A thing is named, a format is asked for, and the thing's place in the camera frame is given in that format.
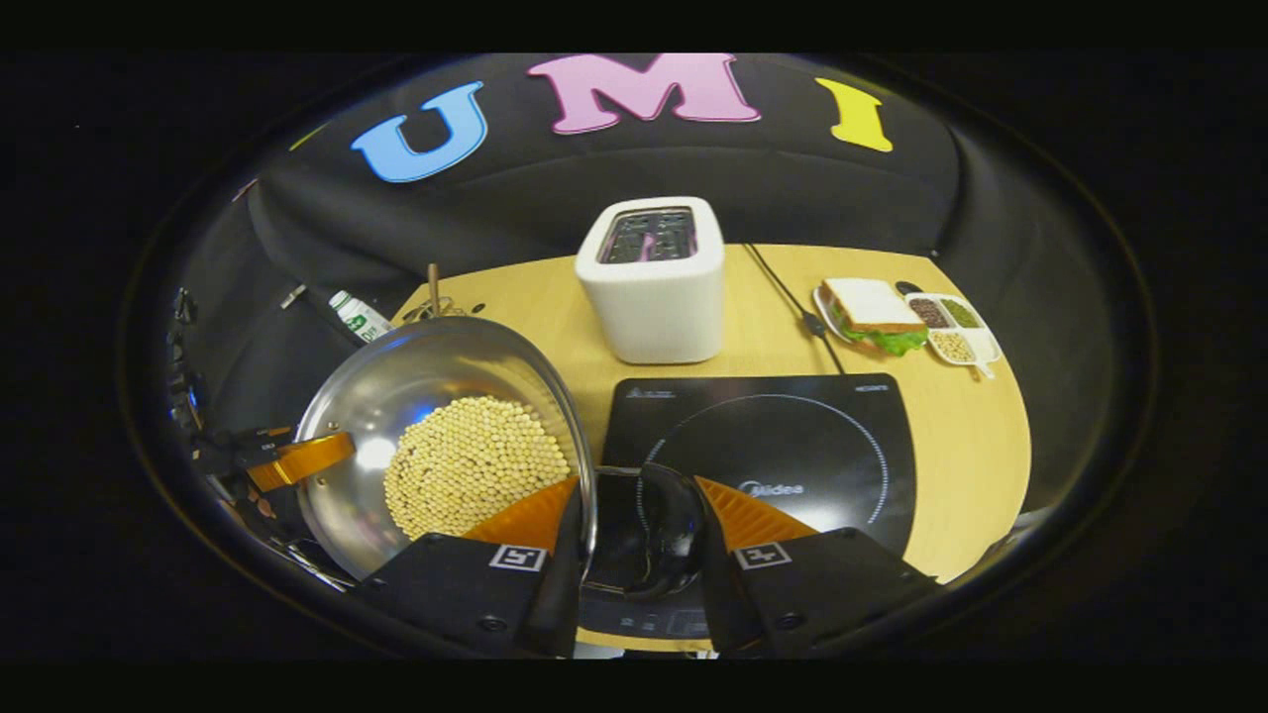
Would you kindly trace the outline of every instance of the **green beans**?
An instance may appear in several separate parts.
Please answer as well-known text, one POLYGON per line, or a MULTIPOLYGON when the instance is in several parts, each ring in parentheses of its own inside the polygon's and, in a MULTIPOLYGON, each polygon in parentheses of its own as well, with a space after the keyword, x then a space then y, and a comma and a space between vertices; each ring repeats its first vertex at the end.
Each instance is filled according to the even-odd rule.
POLYGON ((951 312, 951 316, 955 317, 955 321, 961 327, 980 327, 981 326, 981 325, 978 324, 978 320, 973 318, 973 313, 969 312, 967 310, 965 310, 964 306, 961 306, 961 304, 959 304, 956 302, 951 302, 950 299, 943 299, 942 301, 942 306, 947 308, 947 312, 951 312))

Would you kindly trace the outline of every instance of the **bread slice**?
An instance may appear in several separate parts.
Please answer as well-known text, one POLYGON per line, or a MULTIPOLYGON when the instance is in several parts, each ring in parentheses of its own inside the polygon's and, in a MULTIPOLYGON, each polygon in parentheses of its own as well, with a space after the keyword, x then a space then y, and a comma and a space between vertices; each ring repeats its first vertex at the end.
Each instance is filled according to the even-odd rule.
POLYGON ((924 321, 885 280, 832 278, 823 280, 851 331, 904 334, 924 329, 924 321))

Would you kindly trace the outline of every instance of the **white toaster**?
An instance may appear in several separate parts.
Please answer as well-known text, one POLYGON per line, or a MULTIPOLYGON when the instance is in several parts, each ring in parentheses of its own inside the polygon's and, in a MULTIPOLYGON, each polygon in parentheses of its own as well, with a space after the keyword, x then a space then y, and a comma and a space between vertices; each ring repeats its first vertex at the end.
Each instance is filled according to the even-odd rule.
POLYGON ((625 200, 590 228, 577 278, 623 362, 704 362, 721 350, 723 258, 721 230, 705 200, 625 200))

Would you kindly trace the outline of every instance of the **wooden table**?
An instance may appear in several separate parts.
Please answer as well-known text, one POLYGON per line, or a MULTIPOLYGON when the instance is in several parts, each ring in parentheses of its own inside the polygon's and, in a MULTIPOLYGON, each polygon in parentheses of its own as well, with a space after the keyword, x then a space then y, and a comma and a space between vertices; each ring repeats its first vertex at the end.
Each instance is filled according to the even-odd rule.
MULTIPOLYGON (((964 297, 928 259, 804 245, 760 245, 762 256, 803 304, 824 278, 908 280, 927 292, 964 297)), ((468 313, 500 322, 541 350, 576 400, 586 436, 602 453, 612 389, 625 378, 833 374, 819 340, 806 337, 799 313, 741 245, 725 258, 725 341, 700 364, 630 365, 607 348, 573 258, 483 270, 440 283, 443 297, 468 313)), ((429 299, 424 284, 392 322, 429 299)), ((836 340, 848 373, 891 374, 903 393, 915 450, 915 515, 904 553, 912 566, 946 582, 978 562, 1012 528, 1030 480, 1030 426, 1007 355, 994 379, 941 362, 931 349, 875 356, 836 340)))

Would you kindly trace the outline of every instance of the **lettuce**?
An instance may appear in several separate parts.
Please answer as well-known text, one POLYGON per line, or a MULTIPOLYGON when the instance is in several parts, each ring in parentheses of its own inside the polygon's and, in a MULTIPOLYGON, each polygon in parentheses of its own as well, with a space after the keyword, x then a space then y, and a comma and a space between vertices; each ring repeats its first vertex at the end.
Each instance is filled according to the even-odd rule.
POLYGON ((885 351, 889 351, 894 356, 902 356, 913 349, 919 349, 924 346, 924 343, 929 339, 928 327, 922 327, 919 331, 905 334, 884 334, 879 331, 858 332, 839 326, 837 329, 841 330, 841 334, 856 341, 870 339, 872 340, 872 344, 880 346, 885 351))

